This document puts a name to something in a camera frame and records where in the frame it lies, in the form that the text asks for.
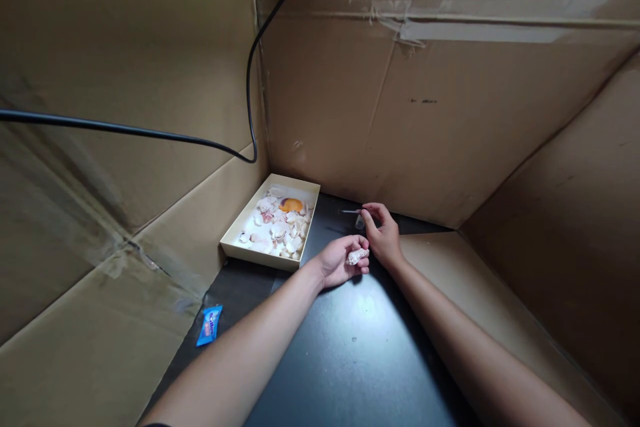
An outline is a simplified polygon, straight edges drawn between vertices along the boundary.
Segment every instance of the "person's right hand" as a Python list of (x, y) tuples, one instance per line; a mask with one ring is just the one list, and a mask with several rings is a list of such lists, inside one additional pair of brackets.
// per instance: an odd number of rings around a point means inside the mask
[[(367, 239), (375, 257), (387, 269), (401, 262), (404, 257), (400, 250), (400, 234), (398, 224), (395, 223), (389, 210), (382, 203), (365, 203), (360, 212), (367, 226)], [(381, 222), (377, 228), (373, 218)]]

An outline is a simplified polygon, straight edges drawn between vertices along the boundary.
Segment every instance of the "blue candy wrapper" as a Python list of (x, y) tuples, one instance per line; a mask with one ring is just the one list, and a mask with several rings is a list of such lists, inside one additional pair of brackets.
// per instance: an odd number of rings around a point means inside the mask
[(205, 309), (205, 318), (202, 321), (202, 330), (198, 337), (198, 343), (195, 345), (196, 347), (209, 344), (215, 340), (218, 334), (218, 319), (220, 318), (221, 312), (222, 306)]

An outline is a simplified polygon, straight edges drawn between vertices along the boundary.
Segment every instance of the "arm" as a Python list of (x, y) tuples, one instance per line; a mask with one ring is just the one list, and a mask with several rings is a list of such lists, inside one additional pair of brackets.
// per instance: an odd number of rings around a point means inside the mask
[[(458, 387), (486, 425), (589, 425), (407, 262), (400, 250), (398, 226), (384, 205), (366, 203), (363, 207), (373, 253), (404, 293)], [(380, 220), (380, 228), (372, 214)]]
[(369, 248), (361, 236), (331, 242), (191, 363), (142, 425), (241, 426), (318, 293), (369, 273), (368, 258), (345, 265), (349, 252), (361, 247)]

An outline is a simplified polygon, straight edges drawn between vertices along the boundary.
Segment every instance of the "small glass vial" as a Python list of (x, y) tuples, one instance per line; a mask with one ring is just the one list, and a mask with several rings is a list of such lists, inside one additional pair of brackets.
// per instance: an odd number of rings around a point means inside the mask
[(357, 230), (362, 230), (365, 227), (365, 221), (362, 218), (362, 215), (358, 214), (358, 218), (355, 220), (355, 228)]

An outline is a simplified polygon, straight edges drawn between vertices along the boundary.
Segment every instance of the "black table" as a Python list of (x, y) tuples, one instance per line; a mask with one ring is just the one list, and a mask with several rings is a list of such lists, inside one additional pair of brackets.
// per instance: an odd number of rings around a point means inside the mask
[[(331, 240), (362, 233), (356, 203), (321, 194), (304, 264)], [(401, 234), (447, 229), (394, 216)], [(294, 336), (246, 426), (481, 425), (380, 264), (371, 273), (323, 292)], [(259, 305), (290, 274), (228, 259), (203, 299), (222, 304), (219, 334)], [(149, 409), (202, 349), (195, 343), (202, 310), (169, 365)]]

